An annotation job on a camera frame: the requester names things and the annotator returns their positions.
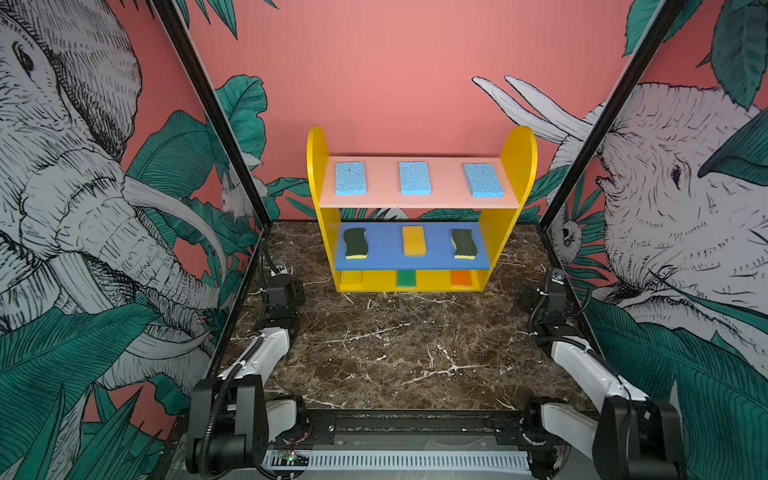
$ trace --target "light blue rectangular sponge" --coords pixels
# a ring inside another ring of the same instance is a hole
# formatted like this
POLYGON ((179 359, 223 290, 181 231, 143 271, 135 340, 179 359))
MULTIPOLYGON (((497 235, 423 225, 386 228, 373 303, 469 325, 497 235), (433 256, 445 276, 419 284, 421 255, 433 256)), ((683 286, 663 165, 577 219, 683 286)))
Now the light blue rectangular sponge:
POLYGON ((363 162, 336 163, 336 195, 365 195, 366 191, 366 165, 363 162))
POLYGON ((498 181, 493 164, 464 164, 464 173, 474 198, 504 196, 504 188, 502 183, 498 181))
POLYGON ((429 166, 426 162, 400 162, 400 194, 429 195, 429 166))

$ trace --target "yellow shelf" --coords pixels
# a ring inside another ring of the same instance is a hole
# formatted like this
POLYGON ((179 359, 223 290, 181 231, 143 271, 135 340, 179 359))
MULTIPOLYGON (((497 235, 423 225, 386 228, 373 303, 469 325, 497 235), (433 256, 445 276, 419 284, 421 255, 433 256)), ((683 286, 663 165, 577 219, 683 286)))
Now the yellow shelf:
MULTIPOLYGON (((338 292, 448 292, 448 291, 482 291, 488 283, 498 258, 502 254, 509 234, 520 216, 522 206, 528 199, 533 188, 536 176, 536 164, 538 154, 536 137, 528 127, 517 127, 507 138, 498 161, 503 167, 506 178, 502 178, 502 184, 509 185, 509 192, 514 200, 507 204, 481 204, 478 221, 482 233, 485 251, 490 260, 490 270, 471 270, 472 286, 456 286, 451 282, 451 272, 447 270, 417 270, 416 287, 402 288, 397 286, 397 272, 395 270, 345 270, 338 271, 335 268, 336 254, 339 248, 339 234, 342 221, 339 208, 334 202, 322 202, 324 186, 333 190, 333 176, 329 172, 332 161, 328 152, 328 144, 323 129, 312 127, 306 144, 306 169, 312 192, 317 221, 323 234, 323 242, 328 255, 328 263, 333 274, 333 282, 338 292)), ((422 207, 447 207, 469 208, 476 205, 429 205, 425 199, 422 207)))

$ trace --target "white tusk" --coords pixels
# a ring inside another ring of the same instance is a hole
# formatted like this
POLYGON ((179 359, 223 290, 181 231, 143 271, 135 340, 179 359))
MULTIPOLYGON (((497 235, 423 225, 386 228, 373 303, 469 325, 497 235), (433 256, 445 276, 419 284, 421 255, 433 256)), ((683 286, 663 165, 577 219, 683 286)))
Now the white tusk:
POLYGON ((504 113, 516 124, 530 127, 537 137, 556 144, 562 143, 568 136, 563 130, 555 127, 553 124, 537 117, 530 111, 525 110, 514 98, 503 91, 501 88, 485 80, 483 77, 474 77, 472 79, 477 86, 483 89, 496 104, 502 108, 504 113))
POLYGON ((216 255, 219 257, 221 283, 223 284, 224 279, 227 277, 227 256, 224 255, 224 249, 221 247, 219 237, 216 236, 214 229, 210 227, 208 222, 203 220, 200 215, 179 200, 176 200, 172 196, 164 194, 149 185, 143 184, 135 178, 125 177, 123 196, 129 204, 135 207, 157 209, 165 214, 172 215, 179 220, 187 222, 192 227, 195 227, 198 232, 202 233, 214 247, 216 255))
POLYGON ((86 313, 99 313, 114 308, 101 291, 88 269, 82 253, 63 253, 48 261, 61 287, 86 313))
POLYGON ((142 359, 172 359, 177 356, 187 355, 200 346, 206 338, 208 338, 208 334, 203 333, 186 342, 171 342, 170 340, 157 338, 144 331, 128 345, 125 351, 142 359))
POLYGON ((504 79, 527 101, 542 117, 549 120, 555 127, 576 137, 578 140, 587 140, 592 131, 592 125, 579 120, 567 111, 560 108, 544 92, 519 78, 507 75, 504 79))

